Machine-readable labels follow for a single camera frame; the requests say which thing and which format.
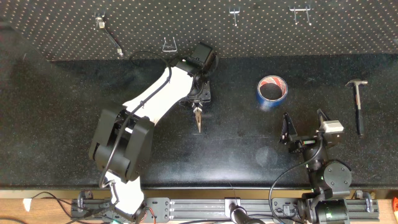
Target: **hammer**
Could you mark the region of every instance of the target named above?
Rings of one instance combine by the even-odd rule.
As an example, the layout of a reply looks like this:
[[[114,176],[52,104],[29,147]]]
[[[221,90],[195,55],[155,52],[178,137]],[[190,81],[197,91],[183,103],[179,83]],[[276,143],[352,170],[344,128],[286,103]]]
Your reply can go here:
[[[356,92],[356,124],[357,124],[357,129],[358,129],[358,134],[362,137],[365,134],[365,127],[363,125],[363,118],[362,118],[362,112],[361,112],[361,99],[359,98],[359,85],[366,85],[368,84],[368,81],[366,80],[360,80],[358,78],[353,79],[349,81],[346,86],[348,86],[350,83],[353,83],[355,86],[355,92]]]

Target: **circular mark on table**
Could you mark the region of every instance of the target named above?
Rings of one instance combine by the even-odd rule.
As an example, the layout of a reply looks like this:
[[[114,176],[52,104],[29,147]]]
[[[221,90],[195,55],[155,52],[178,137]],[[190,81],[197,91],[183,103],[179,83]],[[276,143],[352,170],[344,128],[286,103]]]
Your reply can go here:
[[[264,146],[256,152],[256,162],[261,167],[274,166],[278,161],[278,154],[276,151],[268,146]]]

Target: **orange object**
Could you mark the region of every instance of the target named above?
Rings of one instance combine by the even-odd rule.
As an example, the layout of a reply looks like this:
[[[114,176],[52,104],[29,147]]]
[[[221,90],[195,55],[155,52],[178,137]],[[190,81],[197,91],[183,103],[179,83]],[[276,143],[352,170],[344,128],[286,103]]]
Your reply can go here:
[[[392,209],[394,211],[394,215],[396,216],[396,220],[398,223],[398,198],[394,197],[394,200],[392,201]]]

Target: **blue painter's tape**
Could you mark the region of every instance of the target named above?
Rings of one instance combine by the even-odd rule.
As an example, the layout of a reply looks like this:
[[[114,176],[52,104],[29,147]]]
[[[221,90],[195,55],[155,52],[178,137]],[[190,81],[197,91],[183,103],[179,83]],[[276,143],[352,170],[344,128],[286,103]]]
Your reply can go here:
[[[282,96],[279,99],[269,100],[261,94],[260,87],[262,87],[263,85],[269,84],[269,83],[273,83],[273,84],[279,86],[280,90],[282,90]],[[285,80],[283,80],[283,78],[278,77],[276,75],[269,75],[267,77],[264,77],[257,85],[256,97],[257,97],[257,101],[260,103],[260,105],[262,107],[273,108],[275,106],[278,106],[279,104],[281,104],[283,102],[283,100],[286,98],[286,96],[287,96],[287,84],[286,84]]]

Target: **hammer head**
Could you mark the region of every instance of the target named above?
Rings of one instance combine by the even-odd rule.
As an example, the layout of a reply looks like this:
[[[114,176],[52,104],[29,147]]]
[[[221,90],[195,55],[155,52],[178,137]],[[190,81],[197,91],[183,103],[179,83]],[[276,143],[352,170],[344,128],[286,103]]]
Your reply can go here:
[[[349,82],[346,84],[346,86],[348,86],[350,83],[353,83],[354,86],[356,86],[356,85],[359,86],[359,85],[366,85],[366,84],[368,84],[368,81],[367,81],[367,80],[360,80],[360,79],[356,78],[356,79],[353,79],[353,80],[349,81]]]

